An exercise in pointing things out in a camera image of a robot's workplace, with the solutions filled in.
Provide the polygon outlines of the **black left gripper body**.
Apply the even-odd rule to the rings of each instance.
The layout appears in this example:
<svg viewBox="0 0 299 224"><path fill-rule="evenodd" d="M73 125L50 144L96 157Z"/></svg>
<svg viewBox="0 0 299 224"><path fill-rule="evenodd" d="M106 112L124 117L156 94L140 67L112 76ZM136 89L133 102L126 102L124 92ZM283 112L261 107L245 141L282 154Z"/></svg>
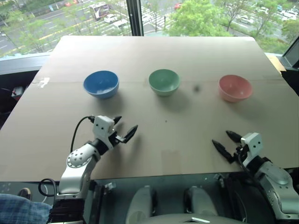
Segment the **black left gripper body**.
<svg viewBox="0 0 299 224"><path fill-rule="evenodd" d="M126 143L126 139L122 136L119 136L117 131L113 131L109 135L108 140L109 140L110 144L112 145L112 147L117 146L119 143Z"/></svg>

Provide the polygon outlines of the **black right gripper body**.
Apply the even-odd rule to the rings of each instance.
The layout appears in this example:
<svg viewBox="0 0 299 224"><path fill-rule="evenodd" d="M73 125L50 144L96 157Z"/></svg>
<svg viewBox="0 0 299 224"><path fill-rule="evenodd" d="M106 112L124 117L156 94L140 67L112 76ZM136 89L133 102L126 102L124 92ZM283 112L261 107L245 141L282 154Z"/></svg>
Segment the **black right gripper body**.
<svg viewBox="0 0 299 224"><path fill-rule="evenodd" d="M249 146L247 144L236 145L236 151L233 154L233 162L238 162L239 164L243 163L248 156Z"/></svg>

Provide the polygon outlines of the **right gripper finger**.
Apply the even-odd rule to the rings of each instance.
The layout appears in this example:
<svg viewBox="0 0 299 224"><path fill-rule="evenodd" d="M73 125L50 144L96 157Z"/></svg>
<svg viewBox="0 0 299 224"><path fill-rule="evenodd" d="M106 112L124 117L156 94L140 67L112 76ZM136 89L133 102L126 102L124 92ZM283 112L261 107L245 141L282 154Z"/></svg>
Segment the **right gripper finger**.
<svg viewBox="0 0 299 224"><path fill-rule="evenodd" d="M241 143L241 135L233 132L233 131L230 131L230 130L227 130L226 131L226 134L228 135L228 137L235 143Z"/></svg>
<svg viewBox="0 0 299 224"><path fill-rule="evenodd" d="M225 147L215 141L215 140L212 140L212 143L214 145L214 147L216 148L216 150L229 162L229 163L233 163L234 162L234 157L225 149Z"/></svg>

